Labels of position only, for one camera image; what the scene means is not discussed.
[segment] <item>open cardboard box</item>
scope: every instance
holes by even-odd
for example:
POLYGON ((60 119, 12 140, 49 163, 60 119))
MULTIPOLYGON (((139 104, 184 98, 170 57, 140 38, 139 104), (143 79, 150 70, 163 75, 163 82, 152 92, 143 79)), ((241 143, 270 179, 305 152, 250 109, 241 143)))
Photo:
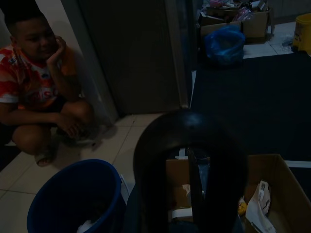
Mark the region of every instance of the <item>open cardboard box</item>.
POLYGON ((238 13, 239 9, 239 7, 206 7, 206 13, 208 16, 233 18, 238 13))
MULTIPOLYGON (((278 233, 311 232, 311 203, 280 155, 249 156, 249 177, 245 189, 246 203, 252 198, 261 180, 269 183, 271 205, 268 218, 278 233)), ((167 160, 168 208, 187 207, 183 184, 189 184, 188 160, 167 160)), ((256 233, 248 220, 245 232, 256 233)))
POLYGON ((271 26, 271 34, 274 33, 273 8, 264 12, 254 12, 249 20, 242 23, 246 42, 265 41, 268 34, 268 26, 271 26))
POLYGON ((231 22, 231 23, 219 23, 219 24, 213 24, 213 25, 207 25, 201 27, 201 49, 205 50, 205 44, 204 44, 204 37, 208 34, 223 28, 225 26, 234 25, 238 26, 241 29, 241 22, 231 22))

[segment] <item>blue plastic bag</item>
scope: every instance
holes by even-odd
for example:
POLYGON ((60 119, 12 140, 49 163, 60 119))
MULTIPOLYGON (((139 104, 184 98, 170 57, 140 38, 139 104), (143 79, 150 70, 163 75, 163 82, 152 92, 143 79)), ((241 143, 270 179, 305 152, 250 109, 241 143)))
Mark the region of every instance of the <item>blue plastic bag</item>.
POLYGON ((205 36, 206 55, 212 61, 228 66, 240 63, 244 56, 245 36, 237 26, 226 26, 205 36))

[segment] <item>boy's hand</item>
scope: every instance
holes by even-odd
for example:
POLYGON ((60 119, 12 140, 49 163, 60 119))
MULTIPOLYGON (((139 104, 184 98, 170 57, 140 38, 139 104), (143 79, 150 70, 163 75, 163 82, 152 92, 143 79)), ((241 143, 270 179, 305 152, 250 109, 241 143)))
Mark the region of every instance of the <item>boy's hand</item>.
POLYGON ((64 114, 58 114, 55 123, 60 129, 65 131, 69 137, 77 136, 82 127, 82 124, 79 121, 64 114))
POLYGON ((57 51, 47 59, 47 65, 56 65, 59 59, 63 56, 65 49, 66 49, 66 42, 60 36, 55 36, 56 42, 58 44, 57 51))

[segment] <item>sandal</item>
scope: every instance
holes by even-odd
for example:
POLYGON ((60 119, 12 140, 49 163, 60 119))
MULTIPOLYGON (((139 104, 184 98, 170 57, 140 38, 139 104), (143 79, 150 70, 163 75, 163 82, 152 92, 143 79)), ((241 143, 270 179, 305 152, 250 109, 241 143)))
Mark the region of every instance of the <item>sandal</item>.
POLYGON ((69 137, 68 134, 61 129, 57 129, 56 134, 62 137, 62 142, 69 147, 86 146, 94 142, 94 139, 91 138, 91 131, 89 129, 80 131, 80 133, 74 138, 69 137))
POLYGON ((35 162, 37 163, 38 166, 44 167, 52 163, 55 157, 56 157, 56 150, 53 150, 52 147, 49 146, 41 154, 35 155, 35 162))

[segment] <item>box flap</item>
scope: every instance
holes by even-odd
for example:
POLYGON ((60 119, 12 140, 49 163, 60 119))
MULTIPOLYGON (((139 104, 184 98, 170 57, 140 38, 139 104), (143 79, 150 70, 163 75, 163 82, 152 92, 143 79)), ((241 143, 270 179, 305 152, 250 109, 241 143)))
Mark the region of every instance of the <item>box flap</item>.
POLYGON ((221 16, 221 17, 234 17, 239 11, 239 7, 231 7, 231 8, 215 8, 215 7, 207 7, 206 13, 209 16, 221 16))
POLYGON ((250 155, 248 157, 248 185, 250 187, 250 196, 245 195, 246 203, 252 198, 257 185, 261 180, 267 181, 271 185, 273 180, 274 168, 279 159, 278 154, 250 155))
POLYGON ((309 233, 311 231, 310 200, 283 159, 279 159, 276 164, 273 189, 292 232, 309 233))
POLYGON ((225 20, 219 17, 207 16, 203 12, 200 13, 199 16, 200 26, 219 24, 219 23, 225 23, 225 20))
POLYGON ((229 25, 235 25, 238 26, 241 29, 241 22, 231 22, 231 23, 220 23, 220 24, 214 24, 214 25, 208 25, 201 27, 201 39, 204 40, 204 37, 222 27, 229 26, 229 25))

